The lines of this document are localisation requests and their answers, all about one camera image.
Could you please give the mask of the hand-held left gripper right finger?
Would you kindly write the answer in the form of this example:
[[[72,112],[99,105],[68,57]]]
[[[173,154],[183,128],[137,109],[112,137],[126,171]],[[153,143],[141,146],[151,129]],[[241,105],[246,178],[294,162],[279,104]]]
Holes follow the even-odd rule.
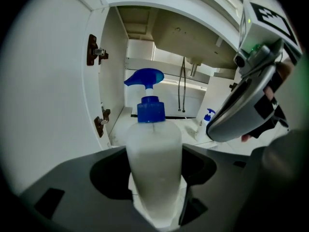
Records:
[[[187,191],[181,232],[231,232],[242,206],[241,176],[249,157],[183,144]]]

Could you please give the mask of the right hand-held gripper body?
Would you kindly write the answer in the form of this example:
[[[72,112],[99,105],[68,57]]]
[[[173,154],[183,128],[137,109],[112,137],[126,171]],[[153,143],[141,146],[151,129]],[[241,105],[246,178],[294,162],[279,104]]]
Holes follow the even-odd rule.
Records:
[[[246,78],[264,68],[274,65],[274,73],[268,86],[274,93],[282,85],[277,73],[277,62],[290,58],[296,63],[302,56],[301,47],[287,19],[261,5],[246,2],[240,24],[239,50],[234,62],[239,67],[241,78]],[[263,125],[243,135],[258,138],[263,132],[273,129],[277,122],[287,126],[285,115],[275,97],[273,116]]]

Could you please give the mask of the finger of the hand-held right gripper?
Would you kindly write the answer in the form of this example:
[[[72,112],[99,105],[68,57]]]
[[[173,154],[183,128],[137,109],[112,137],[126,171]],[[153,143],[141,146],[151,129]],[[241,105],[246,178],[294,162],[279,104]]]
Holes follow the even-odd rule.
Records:
[[[275,105],[264,93],[276,67],[270,65],[246,78],[227,97],[206,128],[216,142],[226,142],[245,135],[263,125],[274,112]]]

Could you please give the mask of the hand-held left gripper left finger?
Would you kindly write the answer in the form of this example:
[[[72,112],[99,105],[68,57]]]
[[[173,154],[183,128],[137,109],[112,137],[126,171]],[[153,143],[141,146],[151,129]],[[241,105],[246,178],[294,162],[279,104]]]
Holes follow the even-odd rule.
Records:
[[[57,232],[153,232],[128,188],[125,147],[65,161],[35,181],[21,200]]]

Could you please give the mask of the person's right hand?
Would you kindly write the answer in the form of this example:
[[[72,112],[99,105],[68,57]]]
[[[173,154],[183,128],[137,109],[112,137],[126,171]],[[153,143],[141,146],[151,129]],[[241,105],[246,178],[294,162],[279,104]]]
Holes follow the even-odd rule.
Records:
[[[283,62],[277,62],[277,73],[281,77],[282,83],[291,74],[294,67],[290,58],[286,58]],[[270,101],[274,98],[274,91],[271,87],[267,86],[264,89],[264,93]]]

